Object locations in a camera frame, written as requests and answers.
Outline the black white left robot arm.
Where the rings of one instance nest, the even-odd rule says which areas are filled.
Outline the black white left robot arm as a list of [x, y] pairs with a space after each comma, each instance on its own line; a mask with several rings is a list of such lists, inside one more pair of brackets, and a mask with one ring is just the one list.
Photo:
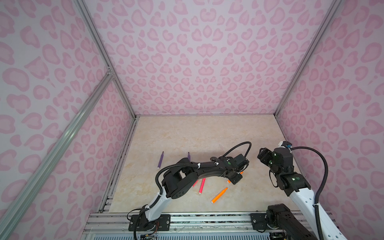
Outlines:
[[158, 195], [141, 210], [141, 218], [154, 222], [171, 200], [184, 196], [199, 180], [209, 177], [226, 178], [233, 185], [242, 178], [241, 172], [249, 166], [249, 160], [242, 154], [236, 157], [212, 157], [209, 162], [191, 162], [183, 158], [176, 164], [164, 167], [155, 176]]

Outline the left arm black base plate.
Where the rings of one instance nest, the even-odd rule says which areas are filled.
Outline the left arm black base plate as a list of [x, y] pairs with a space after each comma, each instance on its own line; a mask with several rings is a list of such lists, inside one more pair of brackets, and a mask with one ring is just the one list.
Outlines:
[[136, 224], [139, 215], [132, 215], [130, 217], [129, 231], [133, 232], [134, 227], [137, 231], [169, 231], [171, 223], [171, 215], [161, 215], [157, 220], [149, 222], [144, 214], [140, 217], [139, 223]]

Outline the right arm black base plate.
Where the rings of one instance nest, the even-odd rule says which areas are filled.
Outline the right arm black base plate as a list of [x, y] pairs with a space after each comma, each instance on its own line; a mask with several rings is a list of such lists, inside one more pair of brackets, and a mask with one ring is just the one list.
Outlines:
[[273, 214], [270, 218], [266, 213], [253, 213], [250, 214], [250, 218], [253, 230], [260, 233], [267, 230], [286, 230], [294, 226], [297, 221], [294, 215], [288, 212]]

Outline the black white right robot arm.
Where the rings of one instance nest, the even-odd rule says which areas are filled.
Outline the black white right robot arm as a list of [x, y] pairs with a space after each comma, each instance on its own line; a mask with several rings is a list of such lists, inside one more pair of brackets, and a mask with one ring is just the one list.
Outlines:
[[328, 178], [328, 164], [324, 156], [312, 148], [303, 148], [317, 153], [325, 165], [321, 186], [317, 192], [314, 192], [305, 177], [294, 171], [292, 151], [295, 148], [287, 142], [283, 143], [284, 146], [280, 146], [273, 151], [261, 148], [258, 159], [269, 167], [270, 172], [274, 174], [277, 180], [277, 187], [283, 190], [295, 203], [314, 233], [311, 234], [308, 229], [296, 220], [284, 204], [268, 206], [266, 212], [267, 226], [282, 228], [288, 236], [293, 237], [295, 240], [345, 240], [346, 237], [319, 202], [320, 194]]

